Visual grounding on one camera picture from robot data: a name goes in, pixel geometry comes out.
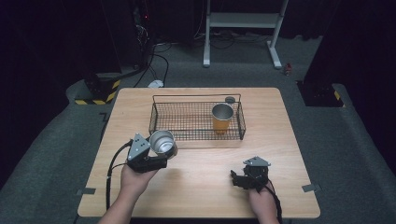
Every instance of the metal stand leg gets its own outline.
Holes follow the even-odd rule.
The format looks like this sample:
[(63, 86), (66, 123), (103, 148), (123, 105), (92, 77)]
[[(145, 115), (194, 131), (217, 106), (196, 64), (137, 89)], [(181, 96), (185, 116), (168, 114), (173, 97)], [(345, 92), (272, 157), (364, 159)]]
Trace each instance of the metal stand leg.
[(277, 56), (276, 53), (275, 44), (277, 41), (277, 36), (279, 35), (280, 27), (282, 26), (283, 18), (285, 17), (285, 11), (286, 11), (286, 7), (288, 6), (288, 2), (289, 0), (283, 1), (282, 8), (280, 9), (280, 13), (276, 21), (276, 28), (274, 30), (273, 39), (271, 41), (267, 41), (267, 46), (271, 53), (271, 57), (274, 62), (274, 67), (276, 69), (282, 68), (282, 63), (280, 62), (279, 57)]
[(206, 9), (206, 29), (205, 29), (205, 48), (204, 48), (204, 67), (210, 66), (210, 0), (207, 0)]

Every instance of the human hand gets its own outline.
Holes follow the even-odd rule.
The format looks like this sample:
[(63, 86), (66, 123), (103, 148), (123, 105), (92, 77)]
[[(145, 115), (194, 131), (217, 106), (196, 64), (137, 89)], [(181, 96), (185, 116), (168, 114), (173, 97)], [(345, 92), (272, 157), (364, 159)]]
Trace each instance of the human hand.
[(146, 173), (137, 173), (131, 169), (127, 164), (122, 167), (121, 171), (121, 187), (122, 194), (131, 195), (135, 199), (146, 190), (149, 181), (157, 174), (158, 170), (149, 171)]
[[(270, 182), (268, 182), (267, 187), (274, 192)], [(276, 219), (275, 199), (268, 189), (263, 188), (260, 193), (256, 189), (249, 189), (248, 198), (250, 207), (261, 224), (279, 223)]]

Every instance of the wooden table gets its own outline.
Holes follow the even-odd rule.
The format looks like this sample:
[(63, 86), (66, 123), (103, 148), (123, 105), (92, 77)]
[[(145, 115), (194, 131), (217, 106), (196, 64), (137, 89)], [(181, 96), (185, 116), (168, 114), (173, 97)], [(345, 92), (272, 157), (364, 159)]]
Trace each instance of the wooden table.
[[(135, 133), (149, 137), (157, 94), (240, 93), (247, 131), (243, 140), (178, 141), (178, 154), (161, 169), (140, 197), (133, 217), (254, 217), (247, 191), (233, 186), (230, 170), (243, 174), (243, 161), (254, 156), (269, 161), (283, 217), (315, 218), (320, 214), (282, 97), (275, 88), (167, 88), (120, 90), (99, 147), (78, 213), (100, 217), (106, 211), (106, 172), (115, 152)], [(127, 148), (114, 164), (125, 162)], [(120, 168), (112, 177), (111, 202), (120, 190)]]

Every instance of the hand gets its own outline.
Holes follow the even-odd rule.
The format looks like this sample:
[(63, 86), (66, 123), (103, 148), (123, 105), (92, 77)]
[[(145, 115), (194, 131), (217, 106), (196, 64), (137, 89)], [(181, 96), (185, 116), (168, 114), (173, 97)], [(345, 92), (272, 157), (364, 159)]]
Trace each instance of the hand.
[[(267, 187), (274, 191), (270, 182), (268, 182)], [(276, 219), (275, 200), (268, 189), (263, 188), (260, 193), (255, 189), (250, 189), (248, 192), (248, 198), (251, 209), (261, 224), (279, 223)]]
[(140, 174), (125, 164), (121, 171), (121, 188), (119, 196), (103, 215), (99, 223), (129, 223), (137, 199), (139, 199), (140, 195), (146, 190), (150, 179), (154, 177), (157, 172), (158, 170)]
[(121, 171), (121, 188), (123, 194), (134, 196), (136, 199), (146, 190), (149, 181), (157, 174), (158, 170), (146, 173), (137, 173), (128, 165), (124, 165)]

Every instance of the yellow and black tape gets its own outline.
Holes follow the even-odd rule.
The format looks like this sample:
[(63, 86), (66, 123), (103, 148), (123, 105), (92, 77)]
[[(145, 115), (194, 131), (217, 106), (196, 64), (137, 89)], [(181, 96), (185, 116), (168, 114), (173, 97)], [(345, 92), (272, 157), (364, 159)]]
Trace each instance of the yellow and black tape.
[(115, 81), (110, 90), (109, 93), (106, 95), (106, 97), (102, 99), (75, 99), (75, 103), (77, 105), (107, 105), (110, 104), (117, 92), (117, 88), (120, 85), (120, 80)]

